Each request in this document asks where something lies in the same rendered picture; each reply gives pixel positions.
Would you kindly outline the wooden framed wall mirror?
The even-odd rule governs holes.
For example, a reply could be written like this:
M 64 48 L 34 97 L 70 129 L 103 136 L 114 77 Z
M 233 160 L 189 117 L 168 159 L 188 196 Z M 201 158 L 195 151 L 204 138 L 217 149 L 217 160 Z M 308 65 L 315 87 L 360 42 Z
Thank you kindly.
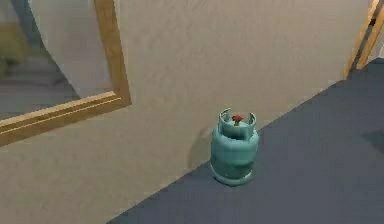
M 114 0 L 0 0 L 0 147 L 130 104 Z

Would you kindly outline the wooden door frame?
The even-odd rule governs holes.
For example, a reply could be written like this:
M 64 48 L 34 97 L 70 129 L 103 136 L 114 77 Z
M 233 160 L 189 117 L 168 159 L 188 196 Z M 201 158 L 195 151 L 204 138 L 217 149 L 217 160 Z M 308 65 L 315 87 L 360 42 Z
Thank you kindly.
M 350 73 L 362 69 L 368 63 L 368 57 L 384 27 L 384 0 L 372 0 L 356 46 L 353 48 L 347 66 L 343 73 L 346 80 Z

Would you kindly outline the teal gas cylinder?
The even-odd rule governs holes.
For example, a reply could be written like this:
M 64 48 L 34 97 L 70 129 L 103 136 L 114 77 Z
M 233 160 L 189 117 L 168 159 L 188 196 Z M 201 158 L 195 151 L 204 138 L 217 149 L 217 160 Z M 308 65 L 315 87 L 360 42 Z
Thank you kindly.
M 253 177 L 259 144 L 256 116 L 249 113 L 247 122 L 231 109 L 222 110 L 211 134 L 210 168 L 214 178 L 227 186 L 240 186 Z

